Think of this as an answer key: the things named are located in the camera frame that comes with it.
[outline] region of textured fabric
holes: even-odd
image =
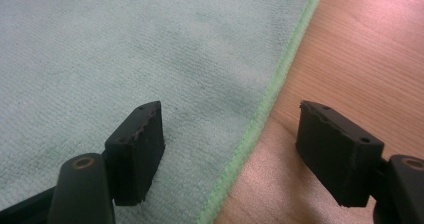
[[[146,202],[115,208],[117,223],[195,222],[255,112],[266,117],[307,1],[0,0],[0,209],[160,100],[165,154]]]

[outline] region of light green fabric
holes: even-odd
[[[165,154],[147,201],[115,208],[117,223],[213,221],[317,3],[0,0],[0,209],[160,100]]]

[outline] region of wood grain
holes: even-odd
[[[262,136],[216,223],[372,223],[339,207],[294,149],[301,100],[424,158],[424,0],[321,0]]]

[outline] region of black plastic part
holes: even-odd
[[[1,224],[45,224],[54,187],[0,212]]]
[[[144,201],[165,150],[160,102],[136,108],[107,139],[105,149],[115,204]]]
[[[302,101],[296,148],[339,205],[364,207],[384,143],[330,107]]]
[[[392,156],[387,180],[402,223],[424,223],[424,160]]]
[[[115,223],[102,155],[88,153],[62,165],[48,223]]]

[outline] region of cloth edge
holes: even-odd
[[[231,187],[236,181],[237,176],[240,174],[244,166],[244,163],[250,156],[250,153],[252,152],[262,133],[262,129],[268,118],[269,112],[271,111],[277,95],[286,80],[291,63],[294,60],[294,56],[315,12],[315,9],[318,6],[319,1],[320,0],[308,0],[306,3],[300,18],[297,21],[294,32],[289,39],[282,59],[280,60],[280,63],[277,66],[277,69],[275,70],[267,89],[265,90],[262,101],[259,104],[259,107],[256,110],[252,120],[250,121],[249,127],[247,128],[247,131],[244,134],[240,144],[237,146],[233,156],[227,163],[214,189],[210,193],[205,206],[197,218],[197,223],[212,223],[218,215],[218,212],[220,211],[222,204],[227,198]]]

